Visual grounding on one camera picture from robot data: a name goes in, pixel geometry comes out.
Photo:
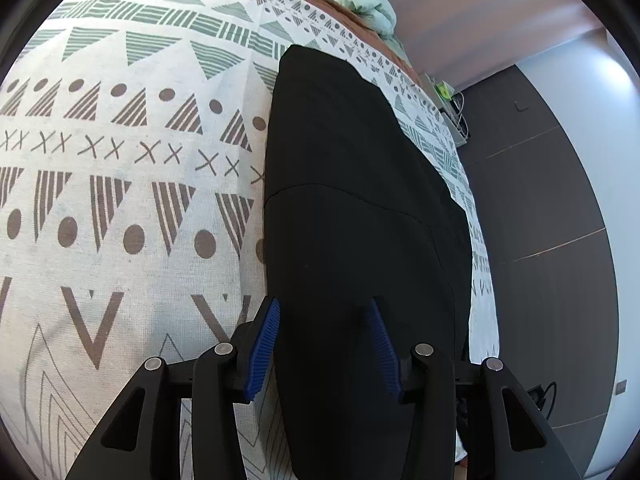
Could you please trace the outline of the black jacket yellow patch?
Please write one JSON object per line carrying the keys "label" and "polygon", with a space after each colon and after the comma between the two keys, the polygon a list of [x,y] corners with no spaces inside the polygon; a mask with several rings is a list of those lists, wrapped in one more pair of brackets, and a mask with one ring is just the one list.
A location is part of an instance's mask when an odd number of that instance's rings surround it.
{"label": "black jacket yellow patch", "polygon": [[293,46],[279,64],[266,148],[264,254],[281,307],[280,409],[299,479],[396,479],[412,409],[388,392],[367,313],[401,358],[426,342],[469,354],[468,219],[347,62]]}

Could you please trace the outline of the white bedside cabinet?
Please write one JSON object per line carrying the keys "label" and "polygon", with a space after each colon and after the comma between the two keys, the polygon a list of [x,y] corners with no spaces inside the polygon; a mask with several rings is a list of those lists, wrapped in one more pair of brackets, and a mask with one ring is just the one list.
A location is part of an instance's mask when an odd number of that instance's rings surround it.
{"label": "white bedside cabinet", "polygon": [[442,120],[448,127],[456,148],[461,148],[467,144],[470,133],[468,123],[463,116],[465,104],[464,95],[456,90],[456,94],[451,101],[444,101],[435,89],[435,84],[438,80],[427,73],[422,73],[420,75],[420,81],[423,91],[430,98],[434,107],[438,109]]}

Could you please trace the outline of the patterned white bed sheet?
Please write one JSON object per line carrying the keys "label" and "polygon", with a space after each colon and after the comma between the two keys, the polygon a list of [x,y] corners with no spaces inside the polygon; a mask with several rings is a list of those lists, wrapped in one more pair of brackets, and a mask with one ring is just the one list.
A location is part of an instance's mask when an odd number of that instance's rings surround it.
{"label": "patterned white bed sheet", "polygon": [[144,359],[192,359],[255,314],[294,44],[378,86],[445,180],[471,234],[471,359],[498,353],[469,180],[393,37],[333,0],[63,0],[1,85],[1,419],[37,478],[66,476]]}

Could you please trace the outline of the green object on cabinet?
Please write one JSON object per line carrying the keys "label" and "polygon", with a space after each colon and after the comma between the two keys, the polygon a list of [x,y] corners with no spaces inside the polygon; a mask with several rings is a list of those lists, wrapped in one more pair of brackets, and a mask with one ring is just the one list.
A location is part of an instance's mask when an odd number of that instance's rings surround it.
{"label": "green object on cabinet", "polygon": [[456,89],[451,87],[450,84],[447,84],[446,81],[436,82],[435,89],[444,101],[451,101],[456,94]]}

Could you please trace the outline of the right pink curtain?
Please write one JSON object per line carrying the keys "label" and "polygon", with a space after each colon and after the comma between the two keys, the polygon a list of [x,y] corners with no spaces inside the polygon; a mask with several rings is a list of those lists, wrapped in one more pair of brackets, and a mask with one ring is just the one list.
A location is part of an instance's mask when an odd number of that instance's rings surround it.
{"label": "right pink curtain", "polygon": [[419,74],[465,89],[602,27],[582,0],[388,0]]}

